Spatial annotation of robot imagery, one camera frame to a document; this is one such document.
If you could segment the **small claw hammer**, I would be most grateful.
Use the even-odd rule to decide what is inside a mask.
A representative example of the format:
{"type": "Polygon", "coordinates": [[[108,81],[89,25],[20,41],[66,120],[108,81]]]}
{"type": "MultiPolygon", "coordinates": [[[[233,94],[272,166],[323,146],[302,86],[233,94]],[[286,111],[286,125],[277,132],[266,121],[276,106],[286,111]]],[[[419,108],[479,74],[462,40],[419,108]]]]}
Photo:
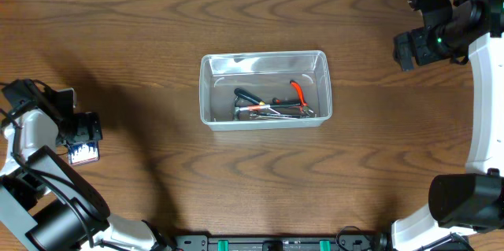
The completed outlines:
{"type": "MultiPolygon", "coordinates": [[[[259,109],[259,106],[256,105],[256,106],[251,106],[250,105],[250,108],[251,109],[259,109]]],[[[266,113],[269,113],[269,110],[268,108],[272,108],[272,109],[275,109],[276,111],[278,111],[278,109],[298,109],[298,108],[281,108],[281,107],[277,107],[276,105],[274,105],[273,103],[272,104],[265,104],[263,105],[263,112],[266,112],[266,113]]],[[[305,114],[301,113],[300,110],[299,110],[299,113],[280,113],[280,114],[290,114],[290,115],[303,115],[306,117],[305,114]]]]}

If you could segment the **silver combination wrench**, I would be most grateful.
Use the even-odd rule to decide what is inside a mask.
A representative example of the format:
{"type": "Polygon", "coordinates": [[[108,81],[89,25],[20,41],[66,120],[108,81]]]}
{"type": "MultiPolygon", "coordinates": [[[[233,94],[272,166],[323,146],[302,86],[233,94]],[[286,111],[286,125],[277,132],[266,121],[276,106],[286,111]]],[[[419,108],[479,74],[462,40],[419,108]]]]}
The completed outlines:
{"type": "Polygon", "coordinates": [[[275,114],[275,113],[262,113],[262,112],[251,112],[249,114],[249,117],[253,119],[265,119],[265,120],[298,120],[305,118],[305,116],[303,115],[275,114]]]}

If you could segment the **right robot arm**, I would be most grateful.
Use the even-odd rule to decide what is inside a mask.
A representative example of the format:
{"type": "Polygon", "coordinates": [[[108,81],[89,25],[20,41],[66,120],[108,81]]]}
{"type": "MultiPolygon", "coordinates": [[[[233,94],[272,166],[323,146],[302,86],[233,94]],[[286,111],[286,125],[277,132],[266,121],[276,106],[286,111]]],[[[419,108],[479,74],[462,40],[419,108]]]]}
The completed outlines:
{"type": "Polygon", "coordinates": [[[468,238],[503,228],[503,0],[409,0],[424,25],[394,38],[404,72],[448,60],[470,65],[472,139],[462,174],[437,175],[428,202],[396,220],[386,250],[470,250],[468,238]]]}

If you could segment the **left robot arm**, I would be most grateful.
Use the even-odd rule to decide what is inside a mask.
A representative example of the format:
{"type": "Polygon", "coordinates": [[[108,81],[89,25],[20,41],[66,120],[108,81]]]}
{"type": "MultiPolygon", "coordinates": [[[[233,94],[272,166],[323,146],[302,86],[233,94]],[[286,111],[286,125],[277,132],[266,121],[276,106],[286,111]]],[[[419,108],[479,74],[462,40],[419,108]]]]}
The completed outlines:
{"type": "Polygon", "coordinates": [[[99,192],[79,175],[69,157],[96,158],[102,129],[97,113],[75,113],[72,88],[53,90],[39,80],[2,86],[11,105],[2,111],[7,140],[1,169],[1,221],[29,250],[174,250],[145,220],[111,213],[99,192]]]}

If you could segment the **red handled pliers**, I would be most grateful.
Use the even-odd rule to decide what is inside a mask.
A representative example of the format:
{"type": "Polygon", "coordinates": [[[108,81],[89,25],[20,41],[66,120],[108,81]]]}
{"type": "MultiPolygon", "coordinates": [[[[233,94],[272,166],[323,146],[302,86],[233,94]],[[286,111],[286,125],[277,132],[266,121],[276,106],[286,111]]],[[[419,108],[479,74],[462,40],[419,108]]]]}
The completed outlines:
{"type": "Polygon", "coordinates": [[[309,107],[301,86],[294,80],[290,81],[290,85],[295,89],[298,99],[294,101],[281,101],[278,98],[274,98],[272,103],[281,108],[298,108],[306,116],[315,117],[316,113],[309,107]]]}

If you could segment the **black yellow screwdriver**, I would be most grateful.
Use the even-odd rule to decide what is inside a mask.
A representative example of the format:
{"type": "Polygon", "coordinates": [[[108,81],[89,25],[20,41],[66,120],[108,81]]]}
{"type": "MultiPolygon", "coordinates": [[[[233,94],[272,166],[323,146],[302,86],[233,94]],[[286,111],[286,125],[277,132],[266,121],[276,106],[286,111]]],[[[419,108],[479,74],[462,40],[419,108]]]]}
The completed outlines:
{"type": "MultiPolygon", "coordinates": [[[[250,93],[247,90],[244,90],[242,88],[235,88],[234,89],[234,94],[235,94],[235,100],[234,100],[234,112],[233,112],[233,118],[235,120],[239,119],[239,116],[241,112],[247,111],[249,114],[251,112],[263,112],[263,105],[265,105],[265,102],[259,98],[258,96],[250,93]],[[251,106],[259,106],[259,109],[251,109],[250,106],[248,105],[246,109],[242,110],[242,107],[240,106],[240,100],[245,100],[246,102],[249,102],[251,106]]],[[[280,112],[276,111],[275,109],[268,108],[269,113],[275,113],[275,114],[280,114],[280,112]]]]}

